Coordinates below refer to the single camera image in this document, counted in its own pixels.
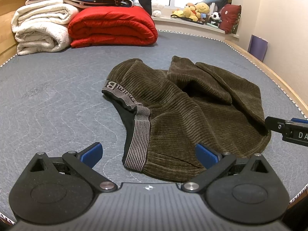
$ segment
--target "window sill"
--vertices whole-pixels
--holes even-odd
[[[176,23],[176,24],[189,25],[189,26],[193,26],[193,27],[197,27],[197,28],[215,31],[217,33],[226,35],[225,32],[221,29],[213,28],[213,27],[208,26],[208,25],[200,25],[200,24],[189,22],[189,21],[184,21],[184,20],[181,20],[181,19],[171,18],[170,16],[168,17],[166,15],[162,15],[162,17],[152,17],[152,19],[153,19],[153,21],[162,21],[162,22],[171,22],[171,23]],[[229,34],[228,36],[239,38],[239,35],[236,35],[236,34]]]

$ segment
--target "folded red comforter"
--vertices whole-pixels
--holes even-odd
[[[151,16],[141,7],[92,7],[68,25],[72,47],[99,44],[150,45],[157,40]]]

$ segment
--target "bed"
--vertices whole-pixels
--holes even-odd
[[[97,172],[118,185],[161,182],[123,167],[126,130],[101,89],[111,69],[124,60],[140,58],[152,68],[168,69],[174,55],[224,68],[257,84],[265,116],[305,119],[262,70],[215,39],[159,31],[158,41],[147,47],[91,46],[9,57],[0,66],[0,212],[15,220],[8,202],[10,189],[40,151],[56,157],[98,141],[104,154],[94,167]],[[283,142],[273,132],[263,155],[290,199],[308,182],[306,147]]]

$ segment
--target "purple object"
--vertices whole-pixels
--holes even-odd
[[[252,54],[254,57],[260,61],[264,60],[265,53],[267,51],[268,42],[260,37],[251,35],[248,53]]]

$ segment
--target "brown corduroy pants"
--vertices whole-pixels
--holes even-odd
[[[258,86],[187,58],[174,56],[169,70],[124,61],[102,92],[126,126],[124,166],[158,179],[184,182],[204,171],[197,143],[244,158],[262,152],[271,138]]]

